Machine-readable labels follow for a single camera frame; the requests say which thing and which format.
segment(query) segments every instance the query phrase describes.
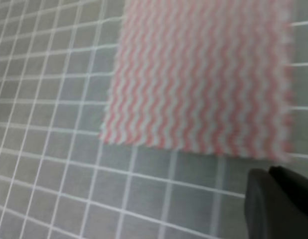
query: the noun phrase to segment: white grid line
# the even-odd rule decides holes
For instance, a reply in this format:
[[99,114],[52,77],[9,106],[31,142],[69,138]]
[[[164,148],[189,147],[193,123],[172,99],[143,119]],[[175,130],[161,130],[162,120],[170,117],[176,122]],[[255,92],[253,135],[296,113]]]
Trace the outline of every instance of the white grid line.
[[[122,17],[111,17],[111,18],[107,18],[104,20],[98,20],[98,21],[91,21],[91,22],[85,22],[85,23],[78,23],[75,26],[77,27],[84,27],[84,26],[93,26],[93,25],[98,25],[98,24],[103,24],[105,22],[109,22],[109,21],[121,21],[123,20]],[[16,37],[19,38],[27,38],[27,37],[31,37],[33,34],[35,35],[41,35],[41,34],[46,34],[46,33],[51,33],[52,31],[66,31],[66,30],[71,30],[73,28],[73,26],[61,26],[61,27],[56,27],[54,29],[48,29],[48,30],[39,30],[39,31],[34,31],[31,33],[23,33],[23,34],[19,34],[18,36],[6,36],[3,37],[2,40],[3,41],[8,41],[8,40],[13,40]]]
[[[13,150],[13,149],[7,149],[7,148],[3,148],[2,152],[13,154],[13,155],[19,154],[19,151]],[[32,157],[32,158],[37,158],[37,159],[40,159],[42,157],[42,155],[28,153],[28,152],[22,152],[21,155]],[[64,163],[64,164],[66,162],[65,159],[49,157],[49,156],[45,156],[44,160],[49,160],[49,161],[54,161],[54,162],[59,162],[59,163]],[[76,162],[76,161],[70,161],[69,164],[75,165],[75,166],[81,166],[81,167],[85,167],[85,168],[96,168],[98,170],[103,170],[103,171],[108,171],[108,172],[113,172],[113,173],[119,173],[119,174],[123,174],[123,175],[129,174],[127,171],[115,169],[115,168],[110,168],[110,167],[106,167],[106,166],[99,166],[99,165],[93,165],[93,164]],[[208,191],[208,192],[216,192],[216,193],[221,193],[221,194],[224,194],[224,195],[230,195],[230,196],[234,196],[234,197],[238,197],[238,198],[244,198],[245,197],[244,194],[241,194],[241,193],[235,193],[235,192],[226,191],[226,190],[218,190],[218,189],[215,189],[215,188],[200,186],[200,185],[181,182],[181,181],[169,180],[169,179],[164,179],[164,178],[158,178],[158,177],[153,177],[153,176],[135,173],[135,172],[132,172],[131,175],[133,177],[144,178],[144,179],[149,179],[149,180],[154,180],[154,181],[159,181],[159,182],[164,182],[164,183],[170,183],[172,185],[179,185],[179,186],[204,190],[204,191]]]
[[[22,13],[25,12],[26,7],[27,7],[27,3],[23,6]],[[11,5],[10,5],[9,11],[8,11],[8,15],[10,14],[11,9],[12,9],[12,7],[11,7]],[[21,15],[20,19],[21,19],[21,21],[20,21],[20,23],[19,23],[19,25],[18,25],[18,29],[17,29],[17,32],[16,32],[17,35],[19,34],[20,29],[21,29],[21,25],[22,25],[21,23],[22,23],[22,20],[23,20],[23,14]],[[11,55],[12,55],[12,52],[14,51],[15,44],[16,44],[16,40],[15,40],[14,43],[13,43]],[[27,63],[27,60],[26,60],[25,63],[24,63],[23,70],[22,70],[22,75],[24,75],[25,68],[26,68],[26,63]],[[4,73],[5,76],[6,76],[7,73],[8,73],[9,66],[10,66],[10,61],[9,61],[8,65],[7,65],[7,67],[6,67],[6,70],[5,70],[5,73]],[[14,110],[14,107],[15,107],[16,99],[17,99],[17,96],[18,96],[18,94],[19,94],[19,90],[20,90],[21,83],[22,83],[22,80],[20,81],[20,83],[19,83],[19,85],[18,85],[18,89],[17,89],[16,95],[15,95],[15,98],[14,98],[15,101],[14,101],[14,104],[12,105],[12,109],[11,109],[11,112],[10,112],[10,115],[9,115],[9,119],[8,119],[8,124],[7,124],[7,127],[6,127],[5,132],[4,132],[2,144],[1,144],[1,147],[0,147],[0,155],[1,155],[2,148],[3,148],[3,144],[4,144],[4,142],[5,142],[5,138],[6,138],[7,131],[8,131],[8,128],[9,128],[9,124],[10,124],[10,121],[11,121],[11,118],[12,118],[12,114],[13,114],[13,110]],[[21,144],[21,150],[23,149],[23,146],[24,146],[24,143],[25,143],[26,134],[27,134],[27,130],[26,130],[26,132],[25,132],[25,134],[24,134],[24,136],[23,136],[23,140],[22,140],[22,144]],[[4,212],[5,212],[5,210],[6,210],[7,203],[8,203],[9,197],[10,197],[10,193],[11,193],[11,189],[12,189],[12,185],[13,185],[13,180],[14,180],[15,175],[16,175],[16,169],[17,169],[17,166],[18,166],[18,163],[19,163],[19,160],[20,160],[20,154],[19,154],[19,156],[18,156],[18,158],[17,158],[16,166],[15,166],[15,169],[14,169],[14,171],[13,171],[12,180],[11,180],[10,185],[9,185],[9,189],[8,189],[8,193],[7,193],[7,196],[6,196],[5,203],[4,203],[3,211],[2,211],[2,214],[1,214],[1,217],[0,217],[0,228],[1,228],[1,225],[2,225]]]
[[304,66],[308,66],[308,62],[292,63],[292,64],[290,64],[290,66],[292,66],[292,67],[304,67]]
[[[84,3],[91,3],[91,2],[97,2],[97,1],[98,0],[84,0]],[[79,5],[79,2],[69,3],[69,4],[66,4],[66,5],[59,5],[57,7],[42,9],[42,10],[31,12],[31,13],[24,13],[24,17],[28,18],[28,17],[32,17],[32,16],[36,16],[36,15],[42,15],[42,14],[45,14],[45,13],[55,12],[57,9],[63,10],[63,9],[72,8],[72,7],[75,7],[75,6],[78,6],[78,5]],[[8,18],[9,23],[20,20],[20,16],[9,18],[8,15],[7,15],[7,18]]]
[[[0,122],[0,127],[1,128],[6,128],[7,123]],[[19,123],[10,123],[9,128],[18,128],[18,129],[27,129],[26,124],[19,124]],[[38,130],[38,131],[49,131],[48,126],[36,126],[36,125],[29,125],[29,129],[33,130]],[[100,133],[99,132],[94,132],[94,131],[86,131],[86,130],[74,130],[70,128],[58,128],[58,127],[52,127],[51,128],[52,132],[58,132],[58,133],[74,133],[77,132],[78,134],[82,135],[88,135],[88,136],[98,136]]]
[[[64,197],[68,197],[69,199],[71,199],[71,197],[69,197],[69,195],[64,194],[63,196]],[[98,206],[98,207],[101,207],[101,208],[106,208],[106,209],[109,209],[111,211],[123,213],[123,214],[126,214],[126,215],[130,215],[130,216],[133,216],[133,217],[136,217],[136,218],[139,218],[139,219],[143,219],[143,220],[146,220],[146,221],[149,221],[149,222],[153,222],[153,223],[157,223],[157,224],[162,223],[161,221],[159,221],[157,219],[154,219],[154,218],[149,218],[147,216],[139,215],[139,214],[136,214],[136,213],[133,213],[133,212],[129,212],[129,211],[123,211],[121,209],[113,208],[111,206],[106,206],[106,205],[99,204],[99,203],[96,203],[96,202],[92,202],[92,205]],[[22,213],[16,212],[16,211],[14,211],[12,209],[9,209],[9,208],[6,208],[5,211],[8,212],[8,213],[11,213],[11,214],[13,214],[13,215],[15,215],[17,217],[25,219],[24,214],[22,214]],[[35,218],[32,218],[32,217],[28,217],[27,220],[32,221],[34,223],[38,223],[38,224],[40,224],[42,226],[45,226],[45,227],[50,227],[49,224],[44,223],[44,222],[42,222],[40,220],[37,220]],[[203,237],[203,238],[206,238],[206,239],[219,239],[219,238],[216,238],[216,237],[213,237],[213,236],[210,236],[210,235],[207,235],[207,234],[203,234],[203,233],[200,233],[200,232],[188,229],[188,228],[184,228],[184,227],[181,227],[181,226],[178,226],[178,225],[175,225],[175,224],[163,223],[163,225],[165,227],[175,228],[175,229],[178,229],[180,231],[188,232],[190,234],[197,235],[197,236],[200,236],[200,237]],[[76,239],[85,239],[85,238],[81,238],[80,236],[78,236],[76,234],[73,234],[71,232],[65,231],[63,229],[60,229],[60,228],[58,228],[56,226],[52,226],[52,229],[55,230],[55,231],[61,232],[61,233],[65,234],[65,235],[69,235],[71,237],[74,237]]]
[[[97,160],[96,160],[95,165],[99,165],[100,162],[101,162],[102,150],[103,150],[103,143],[100,141],[99,149],[98,149],[98,153],[97,153]],[[83,238],[84,229],[85,229],[85,226],[86,226],[87,221],[88,221],[88,215],[89,215],[89,211],[90,211],[90,206],[92,204],[92,196],[93,196],[93,193],[94,193],[95,182],[96,182],[97,175],[98,175],[98,167],[95,167],[95,165],[92,167],[93,168],[93,175],[92,175],[92,179],[91,179],[88,201],[87,201],[86,206],[85,206],[83,220],[82,220],[82,224],[81,224],[81,228],[80,228],[80,234],[79,234],[80,238]]]
[[[173,180],[175,176],[175,171],[176,171],[176,164],[177,164],[177,151],[172,151],[171,156],[170,156],[170,163],[169,163],[169,169],[168,169],[168,179]],[[163,223],[167,222],[167,217],[169,213],[169,206],[170,206],[170,200],[172,196],[172,187],[173,184],[171,181],[169,181],[166,184],[166,191],[165,191],[165,197],[164,197],[164,203],[163,203],[163,209],[162,209],[162,215],[160,220]],[[158,231],[158,239],[164,239],[165,238],[165,233],[166,233],[166,226],[164,226],[162,223],[159,226],[159,231]]]
[[[71,38],[70,38],[70,44],[69,44],[69,48],[72,48],[73,47],[73,44],[74,44],[74,40],[75,40],[75,35],[76,35],[76,31],[78,29],[78,22],[79,22],[79,19],[81,17],[81,12],[82,12],[82,5],[83,3],[80,2],[80,4],[78,5],[78,8],[77,8],[77,12],[76,12],[76,16],[75,16],[75,20],[74,20],[74,29],[72,30],[71,32]],[[70,62],[70,54],[67,55],[66,59],[65,59],[65,66],[64,66],[64,75],[62,76],[62,82],[64,83],[64,79],[65,79],[65,76],[66,76],[66,71],[69,67],[69,62]],[[89,85],[89,81],[86,80],[84,82],[84,90],[83,90],[83,93],[82,93],[82,96],[81,96],[81,101],[83,102],[86,98],[86,93],[87,93],[87,88],[88,88],[88,85]],[[71,156],[72,156],[72,152],[73,152],[73,147],[74,147],[74,142],[75,142],[75,138],[76,138],[76,131],[78,130],[78,126],[79,126],[79,121],[80,121],[80,118],[82,116],[82,109],[83,109],[83,104],[80,104],[79,106],[79,111],[78,111],[78,115],[77,115],[77,119],[76,119],[76,122],[75,122],[75,127],[74,127],[74,132],[73,132],[73,135],[71,137],[71,142],[70,142],[70,147],[69,147],[69,153],[68,153],[68,157],[66,159],[66,163],[65,163],[65,168],[64,168],[64,171],[63,171],[63,175],[62,175],[62,179],[61,179],[61,184],[60,184],[60,188],[59,188],[59,192],[58,192],[58,196],[57,196],[57,199],[56,199],[56,202],[55,202],[55,206],[54,206],[54,210],[53,210],[53,214],[52,214],[52,219],[51,219],[51,223],[50,223],[50,228],[49,228],[49,233],[48,233],[48,237],[47,239],[50,239],[51,237],[51,233],[52,233],[52,226],[54,225],[55,223],[55,218],[56,218],[56,213],[57,213],[57,210],[58,210],[58,207],[59,207],[59,201],[60,201],[60,198],[61,198],[61,194],[62,194],[62,191],[63,191],[63,186],[64,186],[64,182],[65,182],[65,177],[66,177],[66,174],[67,174],[67,171],[68,171],[68,167],[69,167],[69,161],[71,159]]]
[[[117,48],[118,44],[103,44],[103,45],[97,45],[94,47],[81,47],[81,48],[67,48],[62,50],[50,50],[49,55],[59,55],[59,54],[68,54],[72,52],[86,52],[86,51],[92,51],[92,50],[99,50],[104,48]],[[25,57],[39,57],[39,56],[46,56],[46,51],[42,52],[34,52],[28,54],[22,54],[22,55],[15,55],[15,56],[1,56],[0,61],[6,61],[9,59],[17,60],[17,59],[23,59]]]
[[308,25],[308,21],[298,21],[291,23],[291,26],[305,26]]
[[[12,104],[12,99],[0,99],[0,104]],[[34,100],[28,100],[28,99],[18,99],[17,104],[33,104]],[[78,105],[80,104],[80,101],[63,101],[63,100],[37,100],[37,104],[41,105],[54,105],[56,103],[59,103],[61,105]],[[104,101],[85,101],[84,105],[93,105],[93,106],[104,106],[107,102]]]
[[308,159],[308,154],[291,153],[290,156],[291,156],[291,157],[294,157],[294,158]]
[[[99,20],[103,20],[104,16],[105,16],[105,10],[107,8],[107,0],[102,0],[101,2],[101,10],[99,12]],[[93,39],[93,47],[96,47],[98,45],[98,41],[101,37],[101,32],[102,32],[102,24],[97,25],[97,28],[95,30],[95,35],[94,35],[94,39]],[[93,69],[93,64],[94,64],[94,60],[95,60],[95,55],[96,55],[96,50],[94,52],[92,52],[90,61],[89,61],[89,65],[88,65],[88,72],[91,73],[92,69]],[[87,80],[86,83],[86,91],[84,92],[84,98],[83,100],[86,98],[86,94],[87,94],[87,88],[88,85],[90,84],[90,77]],[[95,162],[95,167],[93,169],[93,175],[92,175],[92,181],[91,181],[91,185],[90,185],[90,191],[89,191],[89,196],[88,196],[88,201],[87,204],[85,206],[85,211],[84,211],[84,215],[83,215],[83,219],[82,219],[82,224],[81,224],[81,228],[80,228],[80,238],[83,238],[83,233],[87,224],[87,220],[88,220],[88,214],[90,211],[90,205],[92,203],[92,196],[93,196],[93,192],[94,192],[94,187],[95,187],[95,182],[96,182],[96,178],[97,178],[97,174],[98,174],[98,165],[101,162],[101,157],[102,157],[102,152],[103,152],[103,143],[100,141],[99,142],[99,148],[98,148],[98,152],[97,152],[97,158],[96,158],[96,162]]]
[[136,161],[137,155],[138,155],[138,147],[133,146],[130,165],[129,165],[129,171],[127,173],[125,190],[124,190],[124,195],[123,195],[123,200],[122,200],[122,207],[121,207],[122,211],[120,212],[120,217],[119,217],[118,226],[117,226],[117,229],[116,229],[115,239],[121,239],[123,221],[124,221],[124,217],[125,217],[124,212],[126,211],[126,208],[127,208],[127,205],[128,205],[128,199],[129,199],[129,195],[130,195],[130,191],[131,191],[132,176],[133,176],[133,171],[134,171],[135,161]]
[[[59,4],[58,4],[58,7],[57,7],[57,11],[56,11],[56,17],[55,17],[55,20],[53,22],[53,27],[52,29],[54,29],[59,21],[59,17],[60,17],[60,9],[61,9],[61,6],[62,6],[62,3],[63,3],[63,0],[60,0],[59,1]],[[75,34],[75,29],[71,32],[71,38],[73,38],[73,35]],[[54,38],[54,35],[55,35],[55,31],[53,31],[50,35],[50,39],[49,39],[49,43],[48,43],[48,52],[49,50],[51,49],[52,47],[52,41],[53,41],[53,38]],[[41,77],[40,77],[40,80],[39,80],[39,86],[41,86],[41,83],[42,83],[42,79],[43,79],[43,75],[44,75],[44,71],[45,71],[45,68],[47,66],[47,59],[48,59],[49,55],[47,55],[44,59],[44,67],[42,69],[42,74],[41,74]],[[66,60],[65,61],[69,61],[69,54],[66,56]],[[63,72],[66,71],[66,65],[65,63],[65,66],[63,68]],[[59,100],[60,96],[61,96],[61,92],[62,92],[62,88],[63,88],[63,84],[64,84],[64,77],[62,77],[61,79],[61,83],[60,83],[60,87],[59,87],[59,90],[58,90],[58,93],[57,93],[57,100]],[[44,156],[45,156],[45,153],[46,153],[46,150],[47,150],[47,145],[48,145],[48,142],[49,142],[49,139],[50,139],[50,134],[51,134],[51,128],[52,128],[52,125],[53,125],[53,122],[54,122],[54,118],[55,118],[55,115],[56,115],[56,111],[57,111],[57,106],[58,106],[58,103],[56,103],[54,105],[54,109],[53,109],[53,113],[52,113],[52,117],[51,117],[51,120],[50,120],[50,125],[49,125],[49,128],[47,130],[47,136],[46,136],[46,139],[45,139],[45,144],[44,144],[44,147],[43,147],[43,152],[42,152],[42,157],[40,158],[40,163],[39,163],[39,166],[38,166],[38,170],[37,170],[37,173],[36,173],[36,177],[35,177],[35,181],[34,181],[34,187],[31,191],[31,195],[30,195],[30,199],[29,199],[29,204],[28,204],[28,207],[27,207],[27,211],[26,211],[26,215],[25,215],[25,218],[27,219],[28,218],[28,214],[29,214],[29,210],[30,210],[30,206],[31,206],[31,203],[32,203],[32,199],[33,199],[33,195],[34,195],[34,188],[37,184],[37,181],[38,181],[38,178],[39,178],[39,173],[40,173],[40,170],[41,170],[41,167],[42,167],[42,162],[44,160]],[[21,230],[21,233],[20,233],[20,239],[22,238],[22,235],[23,235],[23,232],[24,232],[24,228],[25,228],[25,222],[23,223],[22,225],[22,230]]]
[[[222,190],[223,182],[225,179],[225,170],[226,170],[226,159],[223,156],[217,158],[217,171],[216,171],[216,182],[215,188]],[[221,193],[214,193],[213,204],[212,204],[212,214],[211,214],[211,223],[210,223],[210,234],[212,236],[217,236],[218,227],[219,227],[219,217],[221,210]]]
[[[4,34],[4,31],[5,31],[6,25],[7,25],[7,21],[4,22],[4,25],[3,25],[3,28],[2,28],[2,33],[1,33],[1,36],[0,36],[0,44],[2,42],[2,38],[3,38],[3,34]],[[7,65],[5,73],[4,73],[5,76],[6,76],[8,67],[9,66]],[[3,77],[3,78],[1,77],[2,83],[1,83],[1,86],[0,86],[0,97],[1,97],[1,94],[2,94],[2,89],[3,89],[3,86],[4,86],[5,79],[6,79],[6,77]]]
[[[79,78],[79,77],[102,77],[102,76],[113,76],[114,72],[97,72],[97,73],[84,73],[84,74],[66,74],[66,78]],[[62,77],[63,74],[55,74],[55,75],[44,75],[44,79],[55,79]],[[24,80],[38,80],[40,75],[33,76],[25,76]],[[7,77],[6,81],[20,81],[20,77]]]

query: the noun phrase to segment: pink and white striped cloth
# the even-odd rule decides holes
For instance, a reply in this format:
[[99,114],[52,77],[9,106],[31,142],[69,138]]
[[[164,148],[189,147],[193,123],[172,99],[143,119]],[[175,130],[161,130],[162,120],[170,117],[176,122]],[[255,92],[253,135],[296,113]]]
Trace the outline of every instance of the pink and white striped cloth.
[[289,0],[128,0],[101,139],[286,160]]

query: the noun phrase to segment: cloth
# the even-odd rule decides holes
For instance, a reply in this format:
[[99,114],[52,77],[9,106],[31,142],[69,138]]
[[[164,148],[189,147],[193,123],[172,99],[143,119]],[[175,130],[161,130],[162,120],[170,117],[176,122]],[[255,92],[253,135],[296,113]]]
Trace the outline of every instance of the cloth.
[[289,0],[128,0],[107,143],[286,160]]

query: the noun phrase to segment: black object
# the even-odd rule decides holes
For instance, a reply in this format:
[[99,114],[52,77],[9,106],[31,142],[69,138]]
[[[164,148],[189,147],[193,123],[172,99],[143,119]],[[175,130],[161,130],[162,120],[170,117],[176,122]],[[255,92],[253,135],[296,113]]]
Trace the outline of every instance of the black object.
[[308,239],[308,179],[282,167],[248,175],[249,239]]

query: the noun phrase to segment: gray surface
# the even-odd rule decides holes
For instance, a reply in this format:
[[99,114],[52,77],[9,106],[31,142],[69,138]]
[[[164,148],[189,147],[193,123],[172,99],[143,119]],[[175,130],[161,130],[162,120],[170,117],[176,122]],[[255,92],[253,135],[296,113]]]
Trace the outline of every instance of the gray surface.
[[[247,238],[247,172],[271,163],[99,142],[124,2],[0,0],[0,239]],[[308,66],[294,76],[308,107]],[[308,177],[306,109],[287,166]]]

